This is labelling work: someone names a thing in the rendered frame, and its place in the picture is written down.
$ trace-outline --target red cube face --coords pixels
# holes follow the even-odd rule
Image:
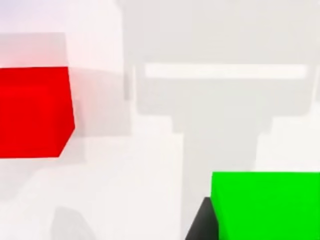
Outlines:
[[[67,67],[0,68],[0,158],[59,157],[74,129]]]

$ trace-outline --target red block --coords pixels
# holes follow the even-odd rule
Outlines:
[[[67,67],[0,68],[0,158],[59,157],[74,129]]]

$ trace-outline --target white bar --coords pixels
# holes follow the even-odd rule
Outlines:
[[[159,79],[304,79],[303,64],[180,64],[146,63],[147,78]]]

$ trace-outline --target block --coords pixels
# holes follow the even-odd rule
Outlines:
[[[210,197],[202,201],[185,240],[219,240],[219,227]]]
[[[320,239],[320,173],[214,172],[219,240]]]
[[[0,68],[0,158],[59,157],[74,129],[67,67]]]

